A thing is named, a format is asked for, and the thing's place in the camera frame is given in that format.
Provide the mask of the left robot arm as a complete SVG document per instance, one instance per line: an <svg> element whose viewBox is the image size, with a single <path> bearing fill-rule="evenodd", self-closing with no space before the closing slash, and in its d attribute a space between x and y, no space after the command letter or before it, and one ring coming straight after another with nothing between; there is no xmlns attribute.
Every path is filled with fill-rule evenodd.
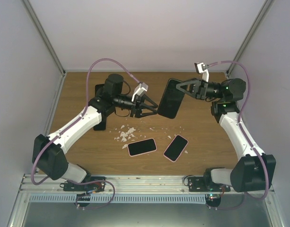
<svg viewBox="0 0 290 227"><path fill-rule="evenodd" d="M48 136L38 135L34 141L31 181L34 185L35 171L39 168L52 180L64 179L80 191L90 188L90 172L67 161L66 153L86 132L113 114L117 108L126 109L130 117L142 118L156 115L158 104L145 93L148 85L139 83L133 95L122 93L124 79L119 74L110 74L104 84L99 85L95 97L86 100L83 110L59 130Z"/></svg>

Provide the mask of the black phone case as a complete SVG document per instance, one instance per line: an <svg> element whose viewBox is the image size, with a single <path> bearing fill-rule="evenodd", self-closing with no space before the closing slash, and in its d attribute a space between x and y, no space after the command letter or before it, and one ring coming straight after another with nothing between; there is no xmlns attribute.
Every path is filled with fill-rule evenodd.
<svg viewBox="0 0 290 227"><path fill-rule="evenodd" d="M103 89L104 84L97 84L95 85L95 96L99 95L101 90Z"/></svg>

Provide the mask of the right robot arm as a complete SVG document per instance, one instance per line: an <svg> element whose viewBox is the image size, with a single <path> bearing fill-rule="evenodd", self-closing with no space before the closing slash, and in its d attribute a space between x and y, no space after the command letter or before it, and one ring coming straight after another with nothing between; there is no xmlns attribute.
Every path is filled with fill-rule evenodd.
<svg viewBox="0 0 290 227"><path fill-rule="evenodd" d="M222 83L192 79L177 84L176 88L192 98L211 100L211 114L226 132L237 154L238 163L233 169L208 169L203 187L210 192L220 184L229 185L236 192L268 191L276 160L257 145L242 120L237 101L244 97L246 83L242 79Z"/></svg>

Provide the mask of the black phone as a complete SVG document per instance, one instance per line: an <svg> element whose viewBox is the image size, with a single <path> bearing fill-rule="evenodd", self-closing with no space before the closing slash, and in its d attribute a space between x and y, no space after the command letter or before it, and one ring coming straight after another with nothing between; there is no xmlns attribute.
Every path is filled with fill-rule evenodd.
<svg viewBox="0 0 290 227"><path fill-rule="evenodd" d="M94 131L105 131L106 130L106 118L103 118L102 121L93 127Z"/></svg>

